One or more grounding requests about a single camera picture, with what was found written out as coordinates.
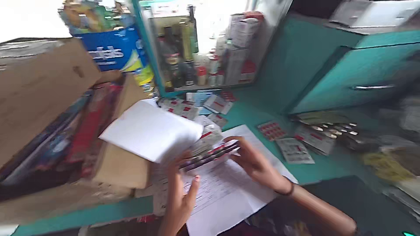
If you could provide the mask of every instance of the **black wristband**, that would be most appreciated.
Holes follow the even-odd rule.
[[[287,192],[287,193],[280,193],[280,192],[277,192],[276,191],[276,193],[278,193],[278,194],[280,194],[280,195],[283,195],[283,196],[290,196],[292,193],[293,193],[293,191],[294,191],[294,183],[289,179],[289,178],[287,178],[287,177],[285,177],[289,182],[290,182],[290,184],[291,184],[291,188],[290,188],[290,191],[289,192]]]

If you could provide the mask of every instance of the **drawer handle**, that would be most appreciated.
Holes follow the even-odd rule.
[[[388,84],[388,85],[376,85],[376,86],[354,86],[354,90],[370,90],[370,89],[389,89],[394,88],[394,84]]]

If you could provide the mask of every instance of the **stack of paper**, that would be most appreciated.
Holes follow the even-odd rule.
[[[224,138],[242,136],[259,150],[280,174],[294,183],[297,179],[286,169],[264,144],[246,126],[241,125],[222,133]],[[138,189],[136,197],[153,195],[153,212],[165,213],[168,197],[168,179],[158,168],[152,177],[152,186]],[[192,177],[184,176],[184,190],[188,192]],[[277,194],[254,182],[236,162],[228,160],[201,174],[196,206],[187,221],[190,236],[216,236],[228,230],[271,202]]]
[[[112,122],[99,138],[160,163],[188,149],[202,132],[202,125],[138,101]]]

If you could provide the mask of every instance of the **brown cardboard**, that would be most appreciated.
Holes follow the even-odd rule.
[[[117,81],[119,71],[99,72],[78,39],[26,64],[0,72],[0,165],[12,158],[61,112],[98,82]],[[113,118],[146,94],[127,74]],[[104,142],[95,175],[34,194],[0,202],[0,222],[29,223],[70,211],[126,199],[144,188],[150,162]]]
[[[78,182],[64,184],[17,199],[0,202],[2,224],[26,224],[86,207],[126,199],[131,189]]]
[[[120,95],[114,119],[139,100],[145,99],[146,93],[137,85],[132,74],[128,74]],[[129,188],[146,187],[151,162],[113,144],[102,147],[102,161],[99,163],[94,181],[106,182]]]
[[[100,76],[78,39],[0,71],[0,167]]]

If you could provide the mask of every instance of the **drawer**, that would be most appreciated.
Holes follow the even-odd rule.
[[[308,88],[291,113],[388,98],[420,75],[420,60],[413,57],[418,50],[420,43],[351,50],[319,82]]]

